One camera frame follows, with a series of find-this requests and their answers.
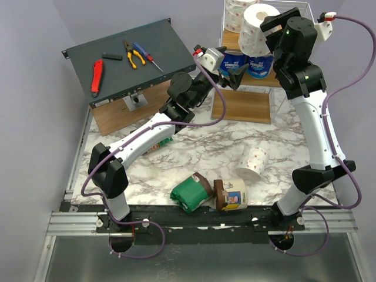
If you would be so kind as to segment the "floral paper roll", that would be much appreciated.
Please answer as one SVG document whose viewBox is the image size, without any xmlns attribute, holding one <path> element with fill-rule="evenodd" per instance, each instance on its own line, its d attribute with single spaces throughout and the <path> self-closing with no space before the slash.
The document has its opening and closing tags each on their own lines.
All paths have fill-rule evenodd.
<svg viewBox="0 0 376 282">
<path fill-rule="evenodd" d="M 269 153 L 260 146 L 245 145 L 241 153 L 236 173 L 251 182 L 259 182 L 269 161 Z"/>
<path fill-rule="evenodd" d="M 270 53 L 266 45 L 266 36 L 260 25 L 267 16 L 277 16 L 280 12 L 268 4 L 249 6 L 243 14 L 238 45 L 240 51 L 249 57 L 261 57 Z"/>
<path fill-rule="evenodd" d="M 258 0 L 225 0 L 224 29 L 239 33 L 243 22 L 244 11 Z"/>
</svg>

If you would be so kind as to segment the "blue white paper towel roll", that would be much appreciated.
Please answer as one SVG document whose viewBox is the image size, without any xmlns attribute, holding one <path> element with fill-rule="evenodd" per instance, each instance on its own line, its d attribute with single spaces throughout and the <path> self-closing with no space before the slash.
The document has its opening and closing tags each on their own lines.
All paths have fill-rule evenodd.
<svg viewBox="0 0 376 282">
<path fill-rule="evenodd" d="M 260 56 L 260 57 L 247 57 L 249 64 L 247 73 L 255 79 L 265 79 L 268 77 L 273 67 L 273 55 Z"/>
</svg>

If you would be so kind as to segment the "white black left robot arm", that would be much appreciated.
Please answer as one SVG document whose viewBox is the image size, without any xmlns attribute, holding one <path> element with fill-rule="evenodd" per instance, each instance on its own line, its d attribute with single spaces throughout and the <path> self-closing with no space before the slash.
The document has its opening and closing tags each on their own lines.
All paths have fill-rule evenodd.
<svg viewBox="0 0 376 282">
<path fill-rule="evenodd" d="M 192 78 L 187 72 L 175 73 L 167 89 L 166 103 L 142 127 L 122 140 L 105 146 L 94 146 L 88 168 L 88 181 L 98 188 L 98 195 L 111 215 L 110 225 L 118 232 L 126 231 L 130 225 L 129 205 L 125 189 L 129 181 L 127 169 L 152 146 L 172 137 L 192 123 L 194 113 L 215 89 L 230 87 L 236 90 L 248 68 L 243 65 L 229 70 L 228 77 L 222 75 L 219 67 L 225 57 L 226 47 L 202 48 L 196 46 L 193 59 L 200 73 Z"/>
</svg>

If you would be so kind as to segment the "green wrapped roll near left arm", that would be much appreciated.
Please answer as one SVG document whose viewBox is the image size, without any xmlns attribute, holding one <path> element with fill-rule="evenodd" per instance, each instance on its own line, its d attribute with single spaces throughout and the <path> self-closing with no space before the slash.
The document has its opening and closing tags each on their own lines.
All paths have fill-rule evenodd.
<svg viewBox="0 0 376 282">
<path fill-rule="evenodd" d="M 150 152 L 152 152 L 154 150 L 160 149 L 161 147 L 165 146 L 166 144 L 168 144 L 168 143 L 170 143 L 172 141 L 173 141 L 172 137 L 165 138 L 162 141 L 160 141 L 157 144 L 155 144 L 154 146 L 152 146 L 149 150 L 147 150 L 145 152 L 145 154 L 150 153 Z"/>
</svg>

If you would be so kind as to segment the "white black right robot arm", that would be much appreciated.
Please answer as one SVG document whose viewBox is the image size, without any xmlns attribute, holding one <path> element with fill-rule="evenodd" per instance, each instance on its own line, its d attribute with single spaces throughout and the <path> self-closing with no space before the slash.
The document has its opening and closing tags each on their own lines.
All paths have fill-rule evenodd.
<svg viewBox="0 0 376 282">
<path fill-rule="evenodd" d="M 274 56 L 276 79 L 298 114 L 309 152 L 309 164 L 292 172 L 291 187 L 271 208 L 271 225 L 284 230 L 313 193 L 356 166 L 342 152 L 323 104 L 327 96 L 323 72 L 309 60 L 317 39 L 313 22 L 294 7 L 266 17 L 260 28 Z"/>
</svg>

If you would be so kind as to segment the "floral paper roll on shelf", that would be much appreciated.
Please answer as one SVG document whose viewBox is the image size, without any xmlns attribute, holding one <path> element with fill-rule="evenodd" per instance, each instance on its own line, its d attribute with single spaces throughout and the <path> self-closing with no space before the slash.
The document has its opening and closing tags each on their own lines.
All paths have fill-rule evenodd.
<svg viewBox="0 0 376 282">
<path fill-rule="evenodd" d="M 225 0 L 224 29 L 239 33 L 243 22 L 244 11 L 258 0 Z"/>
</svg>

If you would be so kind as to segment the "blue red screwdriver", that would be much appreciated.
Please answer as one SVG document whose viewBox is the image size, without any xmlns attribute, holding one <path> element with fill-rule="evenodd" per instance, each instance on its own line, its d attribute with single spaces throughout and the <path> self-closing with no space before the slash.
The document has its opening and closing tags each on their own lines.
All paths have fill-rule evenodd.
<svg viewBox="0 0 376 282">
<path fill-rule="evenodd" d="M 153 57 L 151 56 L 150 53 L 148 53 L 139 43 L 137 42 L 133 42 L 133 47 L 139 51 L 149 62 L 151 62 L 152 64 L 155 65 L 155 67 L 158 68 L 158 70 L 160 70 L 161 72 L 163 72 L 163 70 L 159 67 L 159 65 L 155 62 L 155 60 L 153 59 Z"/>
</svg>

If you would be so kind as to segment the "black bit holder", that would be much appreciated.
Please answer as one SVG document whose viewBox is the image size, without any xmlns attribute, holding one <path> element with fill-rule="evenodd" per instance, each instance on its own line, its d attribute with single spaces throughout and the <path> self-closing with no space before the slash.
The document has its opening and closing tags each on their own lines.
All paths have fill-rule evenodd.
<svg viewBox="0 0 376 282">
<path fill-rule="evenodd" d="M 103 59 L 113 60 L 113 61 L 121 61 L 123 59 L 122 55 L 111 54 L 111 53 L 103 53 Z"/>
</svg>

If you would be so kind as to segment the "dark grey rack server chassis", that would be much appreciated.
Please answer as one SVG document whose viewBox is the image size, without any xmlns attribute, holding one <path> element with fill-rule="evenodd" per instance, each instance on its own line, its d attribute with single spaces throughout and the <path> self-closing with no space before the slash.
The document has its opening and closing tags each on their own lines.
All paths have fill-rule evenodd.
<svg viewBox="0 0 376 282">
<path fill-rule="evenodd" d="M 142 65 L 136 56 L 133 61 L 137 69 L 133 69 L 128 62 L 123 40 L 131 45 L 133 42 L 139 43 L 151 54 L 163 72 L 149 61 Z M 103 53 L 122 55 L 123 59 L 103 59 Z M 196 69 L 190 51 L 172 28 L 169 19 L 83 43 L 65 49 L 62 54 L 70 59 L 86 101 L 92 109 L 165 82 L 177 72 L 189 73 Z M 100 59 L 104 61 L 102 83 L 98 96 L 93 98 L 90 90 L 93 64 Z"/>
</svg>

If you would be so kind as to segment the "wooden board under chassis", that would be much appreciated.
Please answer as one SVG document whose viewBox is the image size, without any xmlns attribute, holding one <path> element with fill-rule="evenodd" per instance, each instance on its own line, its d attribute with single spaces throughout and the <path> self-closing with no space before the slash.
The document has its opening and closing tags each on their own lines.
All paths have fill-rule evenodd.
<svg viewBox="0 0 376 282">
<path fill-rule="evenodd" d="M 170 81 L 163 82 L 145 89 L 143 95 L 147 105 L 130 111 L 123 98 L 98 108 L 91 109 L 91 113 L 102 136 L 109 135 L 142 119 L 153 116 L 168 100 L 167 89 Z"/>
</svg>

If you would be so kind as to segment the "red utility knife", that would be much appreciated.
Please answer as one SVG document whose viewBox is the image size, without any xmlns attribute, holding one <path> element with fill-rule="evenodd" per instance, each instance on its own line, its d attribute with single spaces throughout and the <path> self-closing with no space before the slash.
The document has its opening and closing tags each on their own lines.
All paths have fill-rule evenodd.
<svg viewBox="0 0 376 282">
<path fill-rule="evenodd" d="M 90 90 L 92 92 L 93 98 L 96 98 L 100 92 L 103 71 L 104 71 L 104 61 L 102 59 L 97 60 L 93 64 L 93 77 L 92 77 L 92 83 L 90 86 Z"/>
</svg>

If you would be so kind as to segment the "green brown wrapped roll front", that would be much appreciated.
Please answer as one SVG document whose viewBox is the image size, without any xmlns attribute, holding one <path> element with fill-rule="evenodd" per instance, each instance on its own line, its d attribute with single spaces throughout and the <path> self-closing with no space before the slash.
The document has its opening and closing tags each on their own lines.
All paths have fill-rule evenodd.
<svg viewBox="0 0 376 282">
<path fill-rule="evenodd" d="M 209 181 L 195 172 L 170 192 L 170 199 L 186 213 L 194 212 L 214 195 Z"/>
</svg>

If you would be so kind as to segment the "cream cartoon wrapped roll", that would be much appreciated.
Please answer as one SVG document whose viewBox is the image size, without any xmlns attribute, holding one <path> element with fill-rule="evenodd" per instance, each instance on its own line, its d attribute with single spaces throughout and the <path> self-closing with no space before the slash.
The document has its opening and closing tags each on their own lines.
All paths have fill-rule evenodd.
<svg viewBox="0 0 376 282">
<path fill-rule="evenodd" d="M 217 179 L 213 182 L 218 212 L 246 209 L 248 194 L 243 179 Z"/>
</svg>

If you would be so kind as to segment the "yellow handled pliers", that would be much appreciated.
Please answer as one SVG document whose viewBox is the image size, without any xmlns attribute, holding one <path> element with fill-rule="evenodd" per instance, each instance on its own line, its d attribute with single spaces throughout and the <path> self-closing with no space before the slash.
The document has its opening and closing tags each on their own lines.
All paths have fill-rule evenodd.
<svg viewBox="0 0 376 282">
<path fill-rule="evenodd" d="M 136 56 L 140 60 L 142 65 L 146 64 L 146 61 L 143 59 L 142 55 L 137 50 L 135 50 L 128 41 L 123 40 L 123 44 L 127 52 L 128 62 L 133 69 L 137 69 L 137 65 L 133 61 L 134 56 Z"/>
</svg>

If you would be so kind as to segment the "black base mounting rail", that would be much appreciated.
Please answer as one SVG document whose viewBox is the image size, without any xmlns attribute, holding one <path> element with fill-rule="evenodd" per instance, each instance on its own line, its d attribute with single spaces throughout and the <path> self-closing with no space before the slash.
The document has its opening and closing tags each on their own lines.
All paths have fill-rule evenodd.
<svg viewBox="0 0 376 282">
<path fill-rule="evenodd" d="M 305 229 L 300 215 L 274 226 L 269 206 L 248 206 L 235 211 L 216 211 L 201 206 L 188 214 L 179 206 L 131 205 L 123 224 L 115 223 L 101 204 L 72 205 L 63 202 L 61 212 L 94 216 L 95 234 L 132 236 L 137 244 L 226 244 L 268 243 L 268 233 Z"/>
</svg>

